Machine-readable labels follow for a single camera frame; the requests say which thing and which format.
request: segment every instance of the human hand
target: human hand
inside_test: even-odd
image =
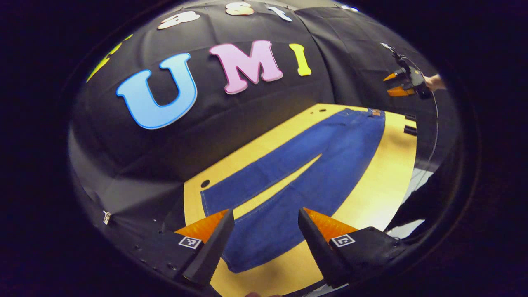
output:
[[[433,75],[431,77],[423,76],[424,80],[426,81],[426,86],[431,90],[431,92],[434,92],[438,89],[446,89],[446,85],[444,84],[444,81],[440,77],[440,75]]]

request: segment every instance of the white floor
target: white floor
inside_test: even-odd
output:
[[[422,169],[415,168],[412,171],[411,182],[409,183],[409,187],[407,189],[407,193],[405,194],[405,196],[403,198],[402,204],[407,200],[407,198],[411,195],[411,193],[413,191],[416,191],[419,187],[424,185],[425,182],[427,182],[427,180],[429,179],[429,177],[431,175],[432,175],[432,172],[430,172],[430,171],[425,171],[425,170],[422,170]],[[413,230],[416,229],[416,227],[418,227],[422,222],[424,222],[424,220],[416,220],[416,221],[408,223],[406,225],[399,226],[399,227],[396,227],[396,228],[394,228],[392,230],[389,230],[387,232],[387,234],[389,234],[392,237],[405,238],[405,237],[409,236],[409,234],[411,234],[411,232],[413,232]],[[304,295],[304,297],[318,297],[318,296],[322,296],[322,295],[330,293],[332,291],[339,290],[339,289],[341,289],[342,287],[345,287],[345,286],[347,286],[347,285],[343,285],[343,286],[341,286],[339,288],[333,289],[330,286],[324,285],[324,286],[318,288],[317,290]]]

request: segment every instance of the foam letter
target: foam letter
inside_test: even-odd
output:
[[[276,7],[268,7],[268,9],[271,10],[271,11],[274,11],[278,16],[280,16],[281,19],[283,19],[285,21],[288,21],[288,22],[291,22],[291,19],[286,16],[284,11],[282,11],[282,10],[276,8]]]
[[[181,118],[196,101],[197,89],[187,66],[189,53],[181,53],[163,60],[159,67],[168,69],[178,87],[179,94],[171,103],[160,106],[148,86],[150,70],[143,70],[125,80],[116,94],[123,96],[136,123],[145,129],[165,127]]]
[[[220,59],[228,81],[225,92],[230,95],[242,92],[248,87],[248,83],[240,78],[238,70],[254,84],[259,82],[261,65],[264,81],[274,81],[283,76],[271,52],[271,42],[267,40],[253,41],[249,56],[231,43],[215,45],[209,52]]]
[[[297,58],[297,72],[300,76],[307,76],[312,74],[312,70],[308,67],[308,62],[306,62],[306,57],[304,56],[304,47],[297,43],[290,43],[290,48],[295,53],[295,58]]]
[[[255,11],[251,8],[251,4],[246,2],[233,2],[225,6],[225,12],[230,15],[250,15]]]
[[[161,25],[158,26],[158,30],[163,30],[168,27],[176,26],[180,23],[192,22],[194,20],[197,20],[199,17],[200,15],[196,14],[194,11],[178,13],[176,15],[164,19]]]
[[[358,10],[356,8],[348,7],[347,5],[343,5],[343,6],[341,6],[341,8],[344,9],[344,10],[351,10],[353,12],[358,12]]]
[[[132,37],[133,34],[131,34],[129,37],[123,39],[123,41],[129,39],[130,37]],[[92,76],[94,76],[97,71],[99,71],[106,63],[108,63],[108,61],[110,61],[110,56],[113,55],[115,52],[117,52],[117,50],[121,47],[121,45],[123,44],[123,42],[121,41],[118,45],[116,45],[115,48],[113,48],[102,60],[101,62],[99,62],[99,64],[97,64],[97,66],[94,68],[94,70],[92,71],[92,73],[90,74],[90,76],[88,77],[88,79],[86,80],[86,82],[88,82]]]

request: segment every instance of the blue jeans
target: blue jeans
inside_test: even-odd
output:
[[[384,129],[384,112],[373,116],[371,109],[345,109],[202,191],[207,216],[235,208],[321,154],[293,182],[235,221],[223,254],[229,269],[249,270],[301,243],[299,208],[333,215],[374,157]]]

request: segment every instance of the cable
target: cable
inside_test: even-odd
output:
[[[418,67],[418,65],[416,65],[411,59],[407,58],[406,56],[404,55],[401,55],[401,58],[402,59],[407,59],[409,62],[411,62],[414,67],[423,75],[423,72],[420,70],[420,68]],[[431,92],[432,93],[432,100],[433,102],[435,103],[435,108],[436,108],[436,135],[435,135],[435,144],[433,145],[432,147],[432,151],[431,151],[431,154],[429,155],[429,158],[427,159],[427,167],[425,170],[422,177],[420,178],[420,180],[418,181],[418,183],[416,184],[416,187],[414,188],[413,191],[416,191],[416,189],[418,188],[418,185],[420,184],[420,182],[422,181],[423,177],[425,177],[426,175],[426,172],[428,171],[428,169],[430,168],[431,166],[431,159],[432,159],[432,156],[434,155],[435,153],[435,150],[436,150],[436,144],[438,142],[438,104],[436,103],[436,97],[435,97],[435,93],[434,92]]]

